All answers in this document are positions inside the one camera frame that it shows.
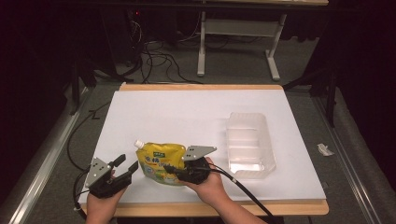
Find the pouch label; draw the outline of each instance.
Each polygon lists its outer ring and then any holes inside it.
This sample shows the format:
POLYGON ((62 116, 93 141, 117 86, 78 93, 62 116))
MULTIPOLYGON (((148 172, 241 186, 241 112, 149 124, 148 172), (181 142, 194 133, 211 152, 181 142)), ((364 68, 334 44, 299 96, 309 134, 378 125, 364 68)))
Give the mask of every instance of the pouch label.
POLYGON ((165 153, 163 152, 153 152, 153 156, 156 158, 165 158, 165 153))

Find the cable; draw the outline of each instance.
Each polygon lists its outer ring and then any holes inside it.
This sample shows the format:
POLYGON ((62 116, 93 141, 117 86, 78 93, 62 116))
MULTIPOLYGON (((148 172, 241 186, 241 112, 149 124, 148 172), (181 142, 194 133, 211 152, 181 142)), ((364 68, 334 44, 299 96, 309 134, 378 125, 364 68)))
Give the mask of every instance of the cable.
POLYGON ((207 49, 222 49, 222 48, 224 48, 225 46, 227 46, 227 44, 229 43, 229 41, 230 41, 230 38, 228 38, 228 36, 224 36, 224 35, 215 35, 215 36, 213 36, 213 35, 209 35, 208 37, 211 37, 212 39, 214 39, 214 37, 218 37, 218 38, 220 38, 220 40, 224 40, 225 39, 225 43, 223 43, 221 46, 219 46, 219 47, 210 47, 209 45, 207 45, 207 43, 205 43, 205 47, 207 48, 207 49))
POLYGON ((239 36, 240 39, 235 38, 235 36, 229 36, 229 39, 234 42, 234 43, 243 43, 243 44, 251 44, 257 41, 262 40, 264 37, 263 36, 239 36), (251 38, 251 40, 242 40, 242 38, 251 38))
POLYGON ((142 52, 142 53, 148 55, 147 64, 150 66, 149 71, 148 71, 148 74, 147 74, 146 76, 143 75, 143 69, 141 69, 141 71, 142 71, 142 77, 143 77, 143 82, 142 82, 143 84, 144 84, 144 83, 149 83, 149 76, 151 75, 152 67, 154 66, 154 65, 153 65, 153 59, 154 59, 154 58, 162 58, 162 59, 164 59, 164 61, 163 61, 162 63, 159 63, 159 64, 157 64, 157 65, 155 65, 155 66, 163 65, 163 64, 165 64, 165 62, 169 62, 169 63, 170 63, 170 65, 168 65, 168 67, 166 68, 166 72, 165 72, 165 73, 166 73, 166 75, 168 76, 168 78, 169 78, 171 81, 176 82, 176 83, 195 83, 195 84, 203 84, 202 82, 199 82, 199 81, 195 81, 195 80, 190 80, 190 79, 184 78, 184 77, 180 74, 180 67, 178 66, 178 64, 177 64, 177 62, 176 62, 176 60, 175 60, 175 58, 174 58, 171 54, 162 53, 162 52, 159 52, 158 50, 154 50, 153 52, 150 52, 149 49, 148 49, 148 45, 149 45, 149 43, 147 43, 146 46, 145 46, 146 52, 142 52), (169 71, 169 69, 170 69, 170 67, 171 67, 172 65, 175 65, 175 67, 177 68, 177 75, 182 79, 182 81, 175 81, 175 80, 173 80, 172 78, 169 77, 168 71, 169 71))
POLYGON ((223 169, 221 169, 220 167, 218 167, 215 164, 209 163, 209 165, 213 165, 218 169, 210 169, 211 172, 216 172, 216 173, 220 173, 222 175, 227 176, 232 182, 235 183, 236 186, 238 186, 242 191, 244 191, 246 193, 246 195, 255 203, 257 204, 260 209, 262 211, 264 211, 267 216, 271 219, 271 221, 276 224, 276 218, 274 217, 274 215, 245 187, 243 186, 238 180, 236 180, 233 176, 229 175, 227 172, 225 172, 223 169))
POLYGON ((67 139, 67 145, 66 145, 66 152, 67 152, 67 158, 70 160, 70 162, 76 167, 78 168, 80 171, 84 171, 83 168, 81 168, 79 165, 77 165, 71 156, 70 153, 70 144, 71 144, 71 139, 73 138, 74 134, 76 133, 76 131, 81 127, 81 125, 92 116, 92 114, 96 113, 98 110, 102 109, 103 107, 105 107, 106 105, 109 105, 111 103, 111 101, 105 103, 104 105, 99 106, 97 109, 91 111, 91 113, 73 130, 73 132, 70 133, 69 139, 67 139))
POLYGON ((308 217, 309 224, 314 224, 311 217, 308 217))
POLYGON ((76 212, 78 212, 78 214, 79 214, 82 218, 84 218, 84 220, 87 219, 87 215, 86 215, 85 212, 82 210, 81 205, 80 205, 79 202, 78 202, 77 196, 81 195, 82 193, 86 192, 87 190, 86 190, 86 191, 82 191, 82 192, 79 193, 79 194, 77 194, 76 191, 77 191, 77 185, 78 185, 79 180, 80 180, 84 175, 86 175, 86 174, 90 171, 90 168, 91 168, 91 166, 89 165, 85 170, 83 170, 83 172, 82 172, 81 174, 78 175, 78 177, 76 178, 76 181, 75 181, 75 183, 74 183, 74 185, 73 185, 73 202, 74 202, 74 205, 75 205, 74 210, 75 210, 76 212))
POLYGON ((197 34, 196 34, 197 31, 198 31, 198 27, 199 27, 199 24, 200 24, 200 23, 201 23, 201 12, 198 12, 198 19, 197 19, 197 22, 196 22, 196 24, 195 24, 194 30, 191 32, 191 35, 190 35, 189 37, 187 37, 187 38, 180 39, 180 40, 178 40, 177 42, 178 42, 178 43, 182 43, 182 42, 184 42, 184 41, 191 40, 191 39, 194 39, 194 38, 197 37, 197 36, 200 36, 200 35, 197 35, 197 34))

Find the wooden table edge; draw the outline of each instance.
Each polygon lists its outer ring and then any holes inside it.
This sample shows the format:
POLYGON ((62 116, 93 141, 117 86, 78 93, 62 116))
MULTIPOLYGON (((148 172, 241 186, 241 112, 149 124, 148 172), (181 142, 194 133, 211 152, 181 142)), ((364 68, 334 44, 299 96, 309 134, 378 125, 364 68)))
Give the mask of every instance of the wooden table edge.
MULTIPOLYGON (((255 216, 266 216, 254 202, 238 202, 255 216)), ((329 213, 325 199, 262 201, 274 216, 323 216, 329 213)), ((81 205, 87 212, 85 203, 81 205)), ((217 217, 209 205, 197 203, 119 203, 115 217, 217 217)))
POLYGON ((239 84, 126 84, 120 91, 224 91, 224 90, 283 90, 279 85, 239 85, 239 84))

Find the white table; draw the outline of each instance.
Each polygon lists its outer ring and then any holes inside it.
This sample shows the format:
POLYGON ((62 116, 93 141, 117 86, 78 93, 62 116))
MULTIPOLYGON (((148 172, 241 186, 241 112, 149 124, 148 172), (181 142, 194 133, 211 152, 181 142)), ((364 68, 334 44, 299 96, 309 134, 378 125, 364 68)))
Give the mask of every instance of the white table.
MULTIPOLYGON (((246 186, 276 216, 325 215, 326 196, 280 86, 264 85, 123 85, 108 110, 94 156, 127 160, 123 174, 137 160, 136 139, 144 142, 212 146, 214 163, 228 170, 225 125, 232 112, 263 113, 267 118, 276 169, 246 186)), ((229 195, 253 214, 264 212, 242 190, 223 178, 229 195)), ((83 207, 86 195, 79 202, 83 207)), ((120 200, 117 217, 208 217, 217 213, 187 187, 158 184, 140 168, 120 200)))

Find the white tabletop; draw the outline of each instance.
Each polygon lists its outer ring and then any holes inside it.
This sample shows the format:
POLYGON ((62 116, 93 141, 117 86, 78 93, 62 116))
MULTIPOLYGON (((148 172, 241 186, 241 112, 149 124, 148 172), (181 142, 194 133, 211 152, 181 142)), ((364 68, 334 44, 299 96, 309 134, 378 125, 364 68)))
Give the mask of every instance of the white tabletop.
MULTIPOLYGON (((212 146, 208 156, 228 170, 226 122, 232 112, 263 113, 267 118, 276 169, 264 179, 240 182, 259 200, 326 199, 317 173, 283 90, 116 91, 94 156, 127 160, 116 169, 123 174, 137 160, 134 141, 212 146)), ((227 178, 229 195, 236 201, 248 196, 227 178)), ((79 199, 86 202, 86 195, 79 199)), ((139 168, 121 203, 200 202, 186 187, 159 184, 139 168)))

